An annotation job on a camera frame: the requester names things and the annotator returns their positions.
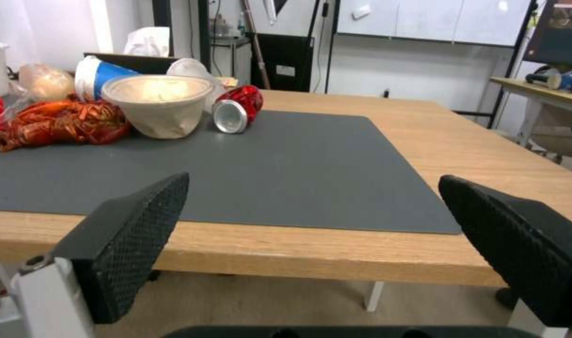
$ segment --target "blue object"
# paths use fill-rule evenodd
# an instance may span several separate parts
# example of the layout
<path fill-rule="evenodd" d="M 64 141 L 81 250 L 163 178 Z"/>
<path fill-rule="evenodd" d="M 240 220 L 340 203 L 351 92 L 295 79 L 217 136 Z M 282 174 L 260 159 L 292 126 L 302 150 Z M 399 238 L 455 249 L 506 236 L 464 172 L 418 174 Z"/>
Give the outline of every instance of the blue object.
<path fill-rule="evenodd" d="M 96 77 L 94 79 L 94 98 L 99 100 L 102 98 L 102 86 L 111 79 L 117 77 L 129 77 L 131 75 L 139 75 L 135 70 L 123 68 L 116 64 L 100 61 L 96 69 Z"/>

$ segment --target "textured rubber pad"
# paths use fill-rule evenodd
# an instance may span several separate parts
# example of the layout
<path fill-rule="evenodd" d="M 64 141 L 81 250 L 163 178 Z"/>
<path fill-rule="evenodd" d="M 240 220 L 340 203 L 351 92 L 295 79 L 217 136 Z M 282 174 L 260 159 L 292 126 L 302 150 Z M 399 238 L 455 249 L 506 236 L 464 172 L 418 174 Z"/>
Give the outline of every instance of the textured rubber pad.
<path fill-rule="evenodd" d="M 188 193 L 187 173 L 100 205 L 52 251 L 70 259 L 95 323 L 129 311 L 175 228 Z"/>
<path fill-rule="evenodd" d="M 488 263 L 550 327 L 572 324 L 572 222 L 533 200 L 443 176 L 440 194 Z"/>

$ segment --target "screen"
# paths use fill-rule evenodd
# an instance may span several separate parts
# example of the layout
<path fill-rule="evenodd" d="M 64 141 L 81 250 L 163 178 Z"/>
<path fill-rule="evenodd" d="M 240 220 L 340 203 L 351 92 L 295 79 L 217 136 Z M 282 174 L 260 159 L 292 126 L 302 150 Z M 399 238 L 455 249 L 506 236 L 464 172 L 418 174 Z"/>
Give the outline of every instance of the screen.
<path fill-rule="evenodd" d="M 572 0 L 549 0 L 524 60 L 572 66 Z"/>

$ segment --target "floor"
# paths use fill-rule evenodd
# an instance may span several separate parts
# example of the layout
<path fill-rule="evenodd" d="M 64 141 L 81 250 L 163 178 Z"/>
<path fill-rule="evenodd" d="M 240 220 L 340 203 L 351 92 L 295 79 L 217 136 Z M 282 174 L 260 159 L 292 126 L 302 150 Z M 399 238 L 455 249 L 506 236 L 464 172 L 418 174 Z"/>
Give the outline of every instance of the floor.
<path fill-rule="evenodd" d="M 387 283 L 374 313 L 368 282 L 163 272 L 101 338 L 159 337 L 194 325 L 506 325 L 490 287 Z"/>

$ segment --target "white cabinet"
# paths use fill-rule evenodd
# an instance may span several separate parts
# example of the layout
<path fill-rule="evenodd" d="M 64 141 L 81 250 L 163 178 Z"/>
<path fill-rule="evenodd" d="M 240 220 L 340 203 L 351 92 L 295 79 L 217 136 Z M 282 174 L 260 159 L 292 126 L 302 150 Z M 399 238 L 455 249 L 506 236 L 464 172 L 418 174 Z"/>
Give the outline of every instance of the white cabinet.
<path fill-rule="evenodd" d="M 338 32 L 372 36 L 394 36 L 399 0 L 342 0 L 338 15 Z M 369 6 L 371 12 L 359 19 L 352 13 Z"/>
<path fill-rule="evenodd" d="M 465 0 L 455 41 L 514 46 L 528 6 L 530 0 Z"/>
<path fill-rule="evenodd" d="M 363 6 L 371 12 L 359 19 Z M 341 0 L 339 33 L 513 46 L 530 0 Z"/>
<path fill-rule="evenodd" d="M 400 0 L 395 36 L 452 41 L 462 2 L 463 0 Z"/>

